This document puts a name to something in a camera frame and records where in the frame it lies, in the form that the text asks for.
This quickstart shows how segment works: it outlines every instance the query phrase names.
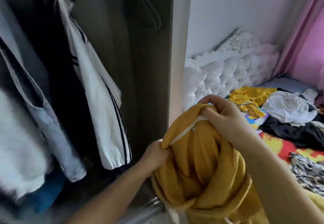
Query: patterned clothing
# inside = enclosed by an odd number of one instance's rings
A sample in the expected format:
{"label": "patterned clothing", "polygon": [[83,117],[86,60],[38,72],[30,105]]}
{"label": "patterned clothing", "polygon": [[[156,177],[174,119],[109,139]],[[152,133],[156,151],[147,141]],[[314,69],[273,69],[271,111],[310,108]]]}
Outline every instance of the patterned clothing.
{"label": "patterned clothing", "polygon": [[324,166],[294,152],[290,153],[289,158],[290,170],[298,183],[304,189],[324,197]]}

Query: pillow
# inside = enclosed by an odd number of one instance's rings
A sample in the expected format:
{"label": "pillow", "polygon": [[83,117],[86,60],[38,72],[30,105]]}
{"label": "pillow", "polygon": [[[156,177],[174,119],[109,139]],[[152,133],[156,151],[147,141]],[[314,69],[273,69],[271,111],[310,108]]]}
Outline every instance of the pillow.
{"label": "pillow", "polygon": [[312,85],[308,85],[305,83],[302,83],[298,80],[294,80],[291,78],[287,78],[287,77],[282,77],[282,78],[273,78],[269,81],[266,81],[264,83],[262,83],[260,86],[263,87],[273,87],[273,88],[282,88],[285,89],[287,91],[290,91],[292,93],[303,93],[304,91],[306,91],[307,89],[312,89],[316,92],[318,92],[316,87],[313,87]]}

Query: headboard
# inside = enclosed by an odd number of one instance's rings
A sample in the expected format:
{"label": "headboard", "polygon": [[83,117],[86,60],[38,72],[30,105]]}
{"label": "headboard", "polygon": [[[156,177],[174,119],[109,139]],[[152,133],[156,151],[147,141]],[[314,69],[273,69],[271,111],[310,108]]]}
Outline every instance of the headboard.
{"label": "headboard", "polygon": [[234,89],[269,80],[279,58],[277,45],[261,44],[245,27],[216,51],[185,61],[182,110],[208,94],[226,97]]}

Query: white jacket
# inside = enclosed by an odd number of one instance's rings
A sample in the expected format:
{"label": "white jacket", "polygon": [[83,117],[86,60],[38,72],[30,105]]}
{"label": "white jacket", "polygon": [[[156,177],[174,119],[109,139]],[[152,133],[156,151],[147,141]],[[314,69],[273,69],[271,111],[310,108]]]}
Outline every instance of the white jacket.
{"label": "white jacket", "polygon": [[107,73],[87,36],[73,19],[74,2],[57,0],[76,73],[85,89],[102,165],[115,169],[132,160],[119,112],[121,92]]}

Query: finger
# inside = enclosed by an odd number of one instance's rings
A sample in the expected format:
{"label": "finger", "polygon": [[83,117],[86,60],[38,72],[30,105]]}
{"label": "finger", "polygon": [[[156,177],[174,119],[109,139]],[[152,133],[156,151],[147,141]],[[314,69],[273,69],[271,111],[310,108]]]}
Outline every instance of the finger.
{"label": "finger", "polygon": [[199,104],[212,103],[219,111],[222,111],[226,106],[230,105],[232,102],[223,97],[214,94],[209,94],[203,97],[201,100],[199,100],[198,103]]}
{"label": "finger", "polygon": [[223,119],[223,116],[218,114],[212,108],[203,108],[200,112],[205,118],[207,118],[211,123],[217,123],[219,120]]}

